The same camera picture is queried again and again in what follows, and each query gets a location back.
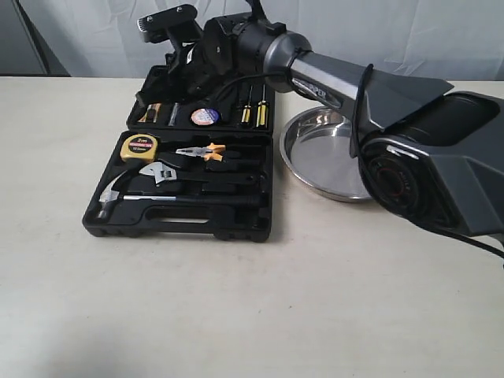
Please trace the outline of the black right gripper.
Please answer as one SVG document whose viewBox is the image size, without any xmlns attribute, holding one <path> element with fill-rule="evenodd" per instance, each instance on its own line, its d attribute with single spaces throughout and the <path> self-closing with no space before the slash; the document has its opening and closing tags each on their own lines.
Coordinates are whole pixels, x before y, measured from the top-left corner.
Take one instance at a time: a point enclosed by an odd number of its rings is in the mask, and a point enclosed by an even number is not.
<svg viewBox="0 0 504 378">
<path fill-rule="evenodd" d="M 165 55 L 166 63 L 158 76 L 150 77 L 136 94 L 146 108 L 157 102 L 193 102 L 210 94 L 236 73 L 234 34 L 249 15 L 227 15 L 208 20 L 201 38 L 193 43 L 174 43 Z"/>
</svg>

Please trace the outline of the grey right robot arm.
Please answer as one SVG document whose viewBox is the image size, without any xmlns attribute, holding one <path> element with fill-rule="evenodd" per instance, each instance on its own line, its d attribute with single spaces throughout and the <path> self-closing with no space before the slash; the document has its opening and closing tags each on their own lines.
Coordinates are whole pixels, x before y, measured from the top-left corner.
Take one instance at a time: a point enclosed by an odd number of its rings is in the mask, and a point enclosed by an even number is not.
<svg viewBox="0 0 504 378">
<path fill-rule="evenodd" d="M 178 6 L 138 28 L 146 42 L 175 50 L 168 73 L 137 94 L 142 105 L 198 101 L 228 79 L 263 79 L 350 121 L 350 155 L 389 212 L 453 237 L 503 237 L 501 98 L 315 53 L 262 11 L 199 25 L 193 7 Z"/>
</svg>

